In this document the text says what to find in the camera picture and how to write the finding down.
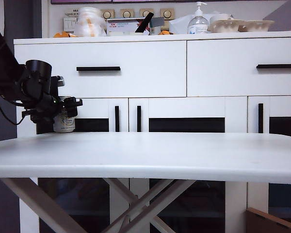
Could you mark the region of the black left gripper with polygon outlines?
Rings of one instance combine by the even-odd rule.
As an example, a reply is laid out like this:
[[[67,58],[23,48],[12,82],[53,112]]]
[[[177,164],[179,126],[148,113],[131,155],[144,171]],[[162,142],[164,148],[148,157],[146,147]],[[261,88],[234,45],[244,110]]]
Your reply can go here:
[[[77,101],[75,97],[68,97],[62,101],[62,108],[67,112],[67,117],[78,115],[77,107],[82,106],[82,99]],[[60,98],[58,93],[43,93],[39,102],[32,102],[25,106],[22,117],[30,116],[30,120],[35,124],[54,123],[54,118],[60,110]]]

